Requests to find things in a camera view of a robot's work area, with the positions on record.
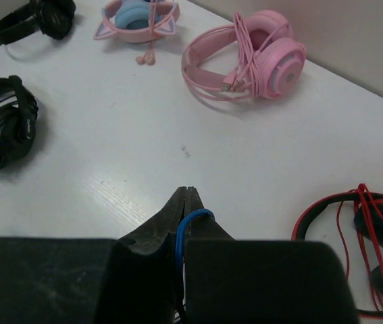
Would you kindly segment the pink gaming headset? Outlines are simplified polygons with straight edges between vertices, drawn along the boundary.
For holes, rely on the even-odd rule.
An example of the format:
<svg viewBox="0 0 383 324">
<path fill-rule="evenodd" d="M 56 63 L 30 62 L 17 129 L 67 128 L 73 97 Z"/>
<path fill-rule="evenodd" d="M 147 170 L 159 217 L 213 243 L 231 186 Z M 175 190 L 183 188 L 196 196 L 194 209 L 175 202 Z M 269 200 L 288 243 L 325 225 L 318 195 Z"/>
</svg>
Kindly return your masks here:
<svg viewBox="0 0 383 324">
<path fill-rule="evenodd" d="M 238 45 L 238 63 L 226 75 L 201 64 L 232 43 Z M 203 98 L 236 101 L 278 99 L 290 92 L 305 65 L 307 50 L 295 40 L 288 20 L 273 10 L 243 19 L 235 13 L 231 25 L 209 30 L 195 38 L 182 55 L 182 77 Z"/>
</svg>

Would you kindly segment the red black headphones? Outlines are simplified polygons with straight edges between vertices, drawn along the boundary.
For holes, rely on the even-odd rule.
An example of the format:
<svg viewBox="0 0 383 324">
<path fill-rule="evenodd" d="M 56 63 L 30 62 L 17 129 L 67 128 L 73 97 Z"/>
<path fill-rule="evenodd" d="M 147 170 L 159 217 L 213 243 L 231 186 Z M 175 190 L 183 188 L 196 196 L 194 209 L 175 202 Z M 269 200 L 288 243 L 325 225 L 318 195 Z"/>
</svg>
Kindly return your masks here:
<svg viewBox="0 0 383 324">
<path fill-rule="evenodd" d="M 374 310 L 357 312 L 361 318 L 383 320 L 383 194 L 371 192 L 362 183 L 356 189 L 327 196 L 306 209 L 293 227 L 291 239 L 304 240 L 313 221 L 325 209 L 333 204 L 338 205 L 336 226 L 344 247 L 346 274 L 350 274 L 350 257 L 347 243 L 340 226 L 340 212 L 345 202 L 353 203 L 353 223 L 361 256 L 369 279 L 369 290 Z"/>
</svg>

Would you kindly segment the pink blue cat headphones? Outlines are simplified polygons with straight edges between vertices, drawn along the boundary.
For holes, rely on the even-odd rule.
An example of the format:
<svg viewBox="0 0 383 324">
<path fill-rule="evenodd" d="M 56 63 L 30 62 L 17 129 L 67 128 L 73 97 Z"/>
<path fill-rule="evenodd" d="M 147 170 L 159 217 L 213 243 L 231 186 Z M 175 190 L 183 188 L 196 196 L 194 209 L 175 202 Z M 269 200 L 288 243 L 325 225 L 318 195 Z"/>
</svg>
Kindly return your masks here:
<svg viewBox="0 0 383 324">
<path fill-rule="evenodd" d="M 155 63 L 154 42 L 177 33 L 180 7 L 175 1 L 111 1 L 101 10 L 102 20 L 93 38 L 119 38 L 132 44 L 148 43 L 146 52 L 136 57 L 139 65 Z"/>
</svg>

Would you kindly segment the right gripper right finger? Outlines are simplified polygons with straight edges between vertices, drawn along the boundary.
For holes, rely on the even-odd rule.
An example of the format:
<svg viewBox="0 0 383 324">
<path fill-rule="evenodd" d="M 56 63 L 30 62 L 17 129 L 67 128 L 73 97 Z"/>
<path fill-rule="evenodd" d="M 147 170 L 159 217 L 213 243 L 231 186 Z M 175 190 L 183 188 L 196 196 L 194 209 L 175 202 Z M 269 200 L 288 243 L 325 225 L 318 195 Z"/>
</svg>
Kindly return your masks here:
<svg viewBox="0 0 383 324">
<path fill-rule="evenodd" d="M 185 219 L 193 211 L 204 209 L 203 202 L 196 188 L 188 187 L 182 218 Z M 201 215 L 190 221 L 185 227 L 184 240 L 187 239 L 214 239 L 233 240 L 216 221 L 208 215 Z"/>
</svg>

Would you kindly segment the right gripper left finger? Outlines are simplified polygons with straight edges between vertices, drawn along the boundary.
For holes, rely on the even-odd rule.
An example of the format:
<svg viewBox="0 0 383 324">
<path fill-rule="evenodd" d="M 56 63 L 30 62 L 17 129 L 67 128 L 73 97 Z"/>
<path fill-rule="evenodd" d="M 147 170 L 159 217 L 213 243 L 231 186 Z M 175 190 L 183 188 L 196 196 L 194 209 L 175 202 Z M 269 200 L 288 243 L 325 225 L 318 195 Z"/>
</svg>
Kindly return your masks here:
<svg viewBox="0 0 383 324">
<path fill-rule="evenodd" d="M 154 216 L 118 240 L 132 254 L 149 256 L 161 250 L 182 221 L 187 187 L 178 187 Z"/>
</svg>

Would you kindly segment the black headset with microphone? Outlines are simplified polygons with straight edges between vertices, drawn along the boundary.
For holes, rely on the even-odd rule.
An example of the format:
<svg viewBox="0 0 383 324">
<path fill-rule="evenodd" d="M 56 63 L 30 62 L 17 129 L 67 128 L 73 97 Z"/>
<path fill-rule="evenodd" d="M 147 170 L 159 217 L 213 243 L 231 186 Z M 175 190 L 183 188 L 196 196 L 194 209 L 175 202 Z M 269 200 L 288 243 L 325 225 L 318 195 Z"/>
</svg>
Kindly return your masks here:
<svg viewBox="0 0 383 324">
<path fill-rule="evenodd" d="M 30 152 L 38 112 L 35 96 L 20 77 L 0 78 L 0 170 Z"/>
</svg>

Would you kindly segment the black headphones back left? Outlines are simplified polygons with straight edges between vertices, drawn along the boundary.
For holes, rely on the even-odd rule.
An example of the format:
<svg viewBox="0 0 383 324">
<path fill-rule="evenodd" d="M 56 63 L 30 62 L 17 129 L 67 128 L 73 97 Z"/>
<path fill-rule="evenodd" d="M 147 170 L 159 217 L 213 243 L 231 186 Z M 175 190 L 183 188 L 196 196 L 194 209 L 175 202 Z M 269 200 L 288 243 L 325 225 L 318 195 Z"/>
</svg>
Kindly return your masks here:
<svg viewBox="0 0 383 324">
<path fill-rule="evenodd" d="M 14 61 L 35 62 L 64 48 L 74 32 L 76 4 L 71 0 L 29 1 L 0 19 L 0 47 Z M 42 46 L 13 53 L 13 44 L 37 32 L 49 37 Z"/>
</svg>

